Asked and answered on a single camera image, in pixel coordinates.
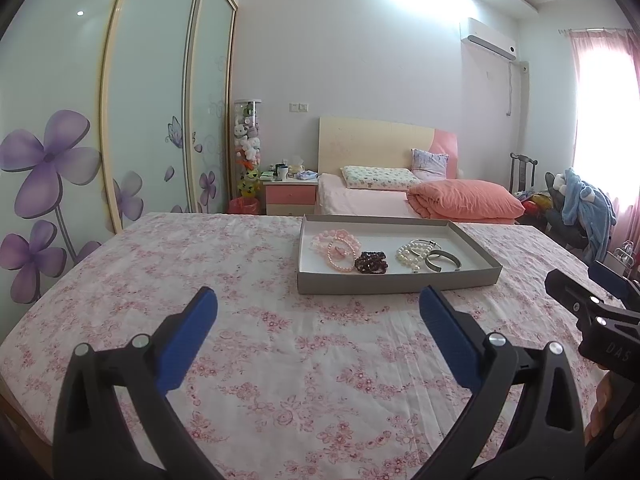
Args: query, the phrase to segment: cup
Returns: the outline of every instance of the cup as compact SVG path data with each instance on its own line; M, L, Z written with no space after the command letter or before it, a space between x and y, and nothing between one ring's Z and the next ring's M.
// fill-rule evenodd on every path
M286 180L287 173L289 173L289 168L287 166L280 166L277 169L278 171L278 180Z

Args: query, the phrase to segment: pillow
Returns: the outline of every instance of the pillow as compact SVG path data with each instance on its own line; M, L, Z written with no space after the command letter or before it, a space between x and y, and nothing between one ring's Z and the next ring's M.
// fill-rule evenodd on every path
M444 180L447 177L449 155L446 153L425 152L416 148L411 151L413 153L411 171L421 181Z
M345 166L342 168L342 176L350 189L407 191L420 182L407 168Z
M484 180L449 178L421 182L407 193L411 207L423 218L461 221L522 216L524 208L505 188Z

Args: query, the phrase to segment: hand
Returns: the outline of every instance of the hand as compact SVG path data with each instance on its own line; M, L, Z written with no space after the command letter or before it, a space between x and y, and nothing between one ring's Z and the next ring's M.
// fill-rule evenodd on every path
M610 400L613 398L613 395L615 395L615 392L613 391L613 387L611 385L610 375L611 372L608 372L596 388L596 405L591 410L590 422L587 424L587 427L584 428L585 445L598 436L606 423L605 409ZM636 413L632 413L618 425L618 427L613 432L613 438L617 439L624 435L626 428L629 427L629 424L631 424L631 421L633 420L635 415Z

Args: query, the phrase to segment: bed headboard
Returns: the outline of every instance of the bed headboard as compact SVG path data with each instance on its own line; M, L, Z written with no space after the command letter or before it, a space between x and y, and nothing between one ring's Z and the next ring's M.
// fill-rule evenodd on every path
M458 141L454 134L413 124L321 117L318 173L341 175L343 166L411 169L412 148L447 153L447 178L456 177Z

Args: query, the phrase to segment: air conditioner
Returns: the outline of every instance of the air conditioner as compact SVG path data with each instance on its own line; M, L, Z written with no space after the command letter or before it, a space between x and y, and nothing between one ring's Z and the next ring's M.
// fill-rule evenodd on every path
M497 30L473 18L466 18L460 22L460 39L465 43L484 46L510 61L515 61L518 57L515 40L507 38Z

